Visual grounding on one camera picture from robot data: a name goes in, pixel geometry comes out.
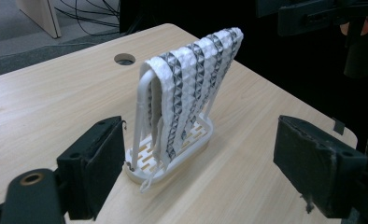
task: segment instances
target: black zigzag pattern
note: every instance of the black zigzag pattern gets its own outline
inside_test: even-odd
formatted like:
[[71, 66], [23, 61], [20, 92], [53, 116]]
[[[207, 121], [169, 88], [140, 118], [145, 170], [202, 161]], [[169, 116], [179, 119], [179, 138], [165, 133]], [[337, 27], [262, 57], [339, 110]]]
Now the black zigzag pattern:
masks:
[[148, 91], [148, 111], [149, 111], [149, 117], [148, 117], [148, 122], [149, 122], [149, 127], [151, 127], [151, 118], [152, 118], [152, 94], [151, 94], [151, 85], [149, 85], [149, 88], [147, 89]]
[[218, 36], [216, 36], [216, 35], [208, 35], [206, 38], [209, 38], [213, 42], [214, 46], [217, 49], [217, 54], [215, 56], [216, 57], [216, 64], [214, 65], [214, 70], [211, 73], [210, 86], [209, 86], [209, 88], [207, 90], [207, 93], [205, 94], [205, 98], [204, 98], [203, 103], [202, 103], [202, 108], [205, 106], [205, 104], [206, 104], [206, 102], [208, 100], [208, 97], [210, 95], [210, 92], [216, 86], [217, 73], [219, 72], [219, 69], [220, 69], [220, 66], [221, 66], [222, 52], [224, 50], [224, 46], [222, 45], [222, 42], [221, 42], [221, 40], [219, 39]]
[[228, 72], [228, 69], [231, 67], [231, 62], [234, 59], [234, 55], [236, 53], [236, 46], [237, 46], [237, 33], [233, 29], [224, 29], [224, 31], [227, 31], [228, 33], [230, 33], [233, 43], [232, 43], [231, 59], [228, 62], [228, 66], [225, 68], [224, 74], [222, 74], [222, 78], [225, 77], [225, 75]]
[[[192, 50], [193, 54], [196, 58], [196, 75], [195, 75], [195, 84], [194, 84], [194, 93], [193, 97], [195, 98], [194, 103], [191, 106], [190, 115], [188, 120], [190, 121], [190, 126], [196, 121], [196, 116], [194, 115], [196, 106], [198, 105], [198, 101], [202, 96], [202, 86], [204, 84], [205, 77], [205, 55], [202, 52], [201, 47], [197, 44], [189, 44], [187, 46], [188, 49]], [[181, 135], [181, 139], [185, 139], [187, 137], [187, 133], [184, 130]]]
[[167, 147], [166, 152], [169, 155], [170, 161], [176, 157], [175, 149], [173, 148], [173, 143], [175, 141], [177, 126], [178, 126], [178, 119], [179, 115], [182, 112], [182, 88], [183, 88], [183, 80], [182, 80], [182, 71], [181, 71], [181, 63], [176, 58], [174, 54], [171, 52], [165, 53], [160, 56], [164, 59], [167, 64], [169, 65], [170, 70], [173, 74], [173, 81], [175, 89], [173, 91], [173, 120], [170, 124], [170, 133], [167, 137]]

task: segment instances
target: white base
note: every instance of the white base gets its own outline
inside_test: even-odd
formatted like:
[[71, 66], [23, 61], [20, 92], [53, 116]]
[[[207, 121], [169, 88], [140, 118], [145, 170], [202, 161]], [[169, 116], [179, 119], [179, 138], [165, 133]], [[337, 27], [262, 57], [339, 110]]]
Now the white base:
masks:
[[[213, 133], [213, 123], [209, 118], [203, 118], [203, 115], [204, 114], [201, 113], [193, 124], [193, 127], [184, 141], [183, 147], [178, 152], [178, 155], [168, 165], [165, 172], [160, 170], [156, 173], [152, 179], [152, 183], [157, 183], [172, 173], [182, 162], [208, 143]], [[126, 150], [125, 159], [127, 161], [127, 165], [125, 166], [125, 171], [135, 183], [143, 183], [149, 178], [152, 171], [156, 168], [155, 165], [157, 162], [152, 156], [152, 148], [150, 147], [151, 141], [151, 136], [148, 136], [140, 142], [137, 166], [135, 168], [131, 167], [132, 149], [129, 148]]]

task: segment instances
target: white fabric with black pattern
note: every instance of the white fabric with black pattern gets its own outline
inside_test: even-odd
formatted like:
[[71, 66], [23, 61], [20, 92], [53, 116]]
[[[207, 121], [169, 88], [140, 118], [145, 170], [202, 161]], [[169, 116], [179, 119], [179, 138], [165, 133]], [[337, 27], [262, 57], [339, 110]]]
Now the white fabric with black pattern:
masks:
[[152, 134], [153, 145], [158, 143], [153, 156], [163, 169], [181, 150], [196, 116], [216, 94], [242, 39], [239, 28], [224, 29], [142, 64], [140, 76], [149, 69], [157, 75], [149, 85], [143, 127]]

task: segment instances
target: gray carpet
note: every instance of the gray carpet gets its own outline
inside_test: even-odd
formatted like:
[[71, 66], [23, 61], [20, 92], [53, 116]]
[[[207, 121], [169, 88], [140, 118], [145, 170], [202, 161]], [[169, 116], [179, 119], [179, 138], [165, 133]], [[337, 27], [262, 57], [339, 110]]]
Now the gray carpet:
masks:
[[105, 35], [110, 33], [112, 32], [106, 31], [97, 35], [83, 36], [58, 45], [44, 46], [21, 53], [0, 56], [0, 75], [123, 36], [123, 34]]
[[[52, 38], [22, 13], [15, 0], [0, 1], [0, 75], [122, 36], [119, 15], [112, 15], [104, 1], [50, 1], [62, 31], [59, 38]], [[120, 0], [106, 2], [120, 11]], [[64, 13], [92, 21], [79, 21]]]

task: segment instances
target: desk leg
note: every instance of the desk leg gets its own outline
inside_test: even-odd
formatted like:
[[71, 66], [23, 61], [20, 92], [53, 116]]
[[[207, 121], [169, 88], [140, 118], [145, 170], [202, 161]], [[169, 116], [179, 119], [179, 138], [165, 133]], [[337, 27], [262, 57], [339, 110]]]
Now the desk leg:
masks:
[[53, 38], [62, 36], [52, 1], [16, 0], [16, 5]]

